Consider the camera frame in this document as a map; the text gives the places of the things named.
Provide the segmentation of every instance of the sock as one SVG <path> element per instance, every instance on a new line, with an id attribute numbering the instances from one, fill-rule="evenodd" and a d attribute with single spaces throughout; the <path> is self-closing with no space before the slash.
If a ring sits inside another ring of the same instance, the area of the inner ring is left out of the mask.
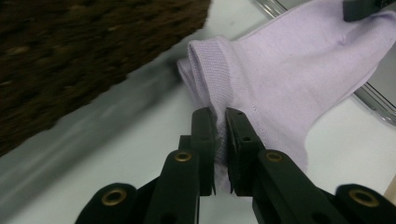
<path id="1" fill-rule="evenodd" d="M 236 41 L 192 41 L 179 73 L 197 107 L 209 106 L 226 138 L 226 107 L 247 114 L 266 148 L 307 168 L 314 121 L 363 85 L 396 39 L 396 13 L 343 21 L 342 0 L 314 0 Z M 216 177 L 228 185 L 225 141 Z"/>

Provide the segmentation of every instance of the brass screw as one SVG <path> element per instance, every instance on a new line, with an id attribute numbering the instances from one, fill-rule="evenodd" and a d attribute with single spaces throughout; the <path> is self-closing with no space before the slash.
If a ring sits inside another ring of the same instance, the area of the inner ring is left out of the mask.
<path id="1" fill-rule="evenodd" d="M 378 199 L 370 192 L 362 189 L 352 189 L 349 191 L 349 197 L 353 199 L 356 203 L 367 207 L 378 207 Z"/>
<path id="2" fill-rule="evenodd" d="M 192 155 L 188 152 L 179 152 L 175 156 L 175 160 L 177 161 L 189 161 L 191 160 Z"/>
<path id="3" fill-rule="evenodd" d="M 102 197 L 102 204 L 105 206 L 114 206 L 119 203 L 122 203 L 122 201 L 125 200 L 126 198 L 126 190 L 125 189 L 112 189 L 109 190 L 103 197 Z"/>

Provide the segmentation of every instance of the brown carpet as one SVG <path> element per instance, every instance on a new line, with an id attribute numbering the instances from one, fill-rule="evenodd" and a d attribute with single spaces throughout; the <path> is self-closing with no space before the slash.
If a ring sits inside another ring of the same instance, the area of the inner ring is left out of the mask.
<path id="1" fill-rule="evenodd" d="M 0 1 L 0 156 L 201 28 L 209 4 Z"/>

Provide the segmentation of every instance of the white surface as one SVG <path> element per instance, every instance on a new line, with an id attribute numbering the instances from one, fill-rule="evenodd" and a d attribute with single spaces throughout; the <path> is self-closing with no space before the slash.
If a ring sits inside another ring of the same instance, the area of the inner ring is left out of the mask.
<path id="1" fill-rule="evenodd" d="M 249 1 L 216 0 L 210 12 L 205 29 L 189 39 L 236 38 L 268 21 Z M 134 78 L 174 73 L 169 64 L 184 54 L 186 41 L 0 158 L 0 223 L 74 223 L 100 188 L 114 182 L 139 188 L 156 177 L 179 136 L 190 133 L 193 107 L 181 85 L 161 97 L 136 98 L 143 89 Z M 151 106 L 135 116 L 147 100 Z M 383 193 L 396 173 L 395 146 L 396 128 L 349 97 L 308 135 L 308 176 L 329 192 L 355 182 Z M 200 221 L 257 223 L 247 201 L 225 192 L 201 200 Z"/>

